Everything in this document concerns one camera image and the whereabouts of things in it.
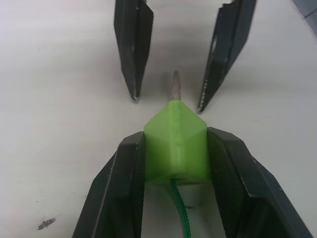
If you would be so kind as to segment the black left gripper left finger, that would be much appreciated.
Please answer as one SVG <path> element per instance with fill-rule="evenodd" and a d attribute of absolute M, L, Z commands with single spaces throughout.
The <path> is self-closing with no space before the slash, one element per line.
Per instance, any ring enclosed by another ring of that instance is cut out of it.
<path fill-rule="evenodd" d="M 75 238 L 139 238 L 145 191 L 145 136 L 122 140 L 93 180 Z"/>

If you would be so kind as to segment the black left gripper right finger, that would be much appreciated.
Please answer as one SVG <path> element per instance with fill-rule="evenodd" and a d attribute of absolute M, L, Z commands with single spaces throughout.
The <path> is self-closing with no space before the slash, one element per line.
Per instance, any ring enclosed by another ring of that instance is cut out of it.
<path fill-rule="evenodd" d="M 207 131 L 211 176 L 228 238 L 310 238 L 282 187 L 232 133 Z"/>

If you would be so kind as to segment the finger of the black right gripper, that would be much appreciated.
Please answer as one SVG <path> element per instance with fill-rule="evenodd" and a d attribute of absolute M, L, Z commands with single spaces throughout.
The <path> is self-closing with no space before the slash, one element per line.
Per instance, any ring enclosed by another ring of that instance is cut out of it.
<path fill-rule="evenodd" d="M 116 0 L 114 30 L 130 97 L 139 100 L 149 57 L 154 14 L 145 0 Z"/>
<path fill-rule="evenodd" d="M 198 111 L 203 112 L 242 51 L 250 32 L 256 0 L 233 0 L 218 10 Z"/>

